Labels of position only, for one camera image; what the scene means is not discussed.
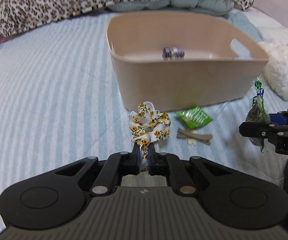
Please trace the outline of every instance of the floral scrunchie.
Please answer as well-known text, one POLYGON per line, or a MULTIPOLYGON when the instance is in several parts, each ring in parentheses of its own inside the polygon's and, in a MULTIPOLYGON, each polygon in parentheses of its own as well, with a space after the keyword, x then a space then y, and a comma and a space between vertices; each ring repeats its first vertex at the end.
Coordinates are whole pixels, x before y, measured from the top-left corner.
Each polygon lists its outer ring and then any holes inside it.
POLYGON ((128 117, 129 128, 132 131, 132 142, 141 149, 141 171, 148 169, 148 145, 152 142, 165 140, 170 134, 171 120, 167 113, 155 110, 151 102, 138 106, 138 113, 132 111, 128 117))

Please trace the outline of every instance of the white fluffy pillow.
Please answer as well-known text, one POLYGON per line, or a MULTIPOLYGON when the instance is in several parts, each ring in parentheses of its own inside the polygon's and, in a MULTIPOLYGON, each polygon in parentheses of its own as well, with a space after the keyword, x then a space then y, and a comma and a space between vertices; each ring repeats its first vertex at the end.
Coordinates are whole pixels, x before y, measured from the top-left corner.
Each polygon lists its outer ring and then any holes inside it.
POLYGON ((288 47, 272 42, 259 42, 270 60, 263 75, 270 87, 285 101, 288 100, 288 47))

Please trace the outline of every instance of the small toy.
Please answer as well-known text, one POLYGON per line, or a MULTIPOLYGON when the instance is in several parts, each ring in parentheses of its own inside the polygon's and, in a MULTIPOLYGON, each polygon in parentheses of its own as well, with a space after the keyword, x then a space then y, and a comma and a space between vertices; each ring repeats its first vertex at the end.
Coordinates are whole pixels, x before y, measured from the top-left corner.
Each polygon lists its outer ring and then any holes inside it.
POLYGON ((169 59, 183 59, 185 52, 182 47, 166 47, 163 49, 162 58, 164 60, 169 59))

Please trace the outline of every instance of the striped bedsheet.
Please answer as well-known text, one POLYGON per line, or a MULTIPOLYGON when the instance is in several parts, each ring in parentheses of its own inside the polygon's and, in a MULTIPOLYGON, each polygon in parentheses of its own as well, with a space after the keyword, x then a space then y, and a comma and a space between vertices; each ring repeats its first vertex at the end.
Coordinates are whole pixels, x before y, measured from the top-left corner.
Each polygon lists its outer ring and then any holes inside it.
MULTIPOLYGON (((130 151, 123 106, 105 38, 110 14, 50 24, 0 44, 0 193, 11 184, 86 156, 130 151)), ((238 133, 255 90, 241 100, 206 107, 211 146, 170 138, 160 146, 181 159, 200 155, 279 184, 286 156, 265 152, 238 133)), ((265 87, 267 110, 288 108, 265 87)), ((0 231, 4 228, 0 218, 0 231)))

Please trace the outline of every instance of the screw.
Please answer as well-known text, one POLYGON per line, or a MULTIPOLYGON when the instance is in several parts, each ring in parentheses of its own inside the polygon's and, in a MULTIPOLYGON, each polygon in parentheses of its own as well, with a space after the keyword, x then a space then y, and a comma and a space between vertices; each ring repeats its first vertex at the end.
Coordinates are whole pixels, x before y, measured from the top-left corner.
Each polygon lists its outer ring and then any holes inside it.
POLYGON ((95 194, 104 194, 108 191, 108 188, 106 188, 105 186, 96 186, 92 188, 92 192, 94 192, 95 194))
POLYGON ((193 194, 195 191, 195 188, 192 186, 183 186, 180 188, 180 192, 183 194, 193 194))

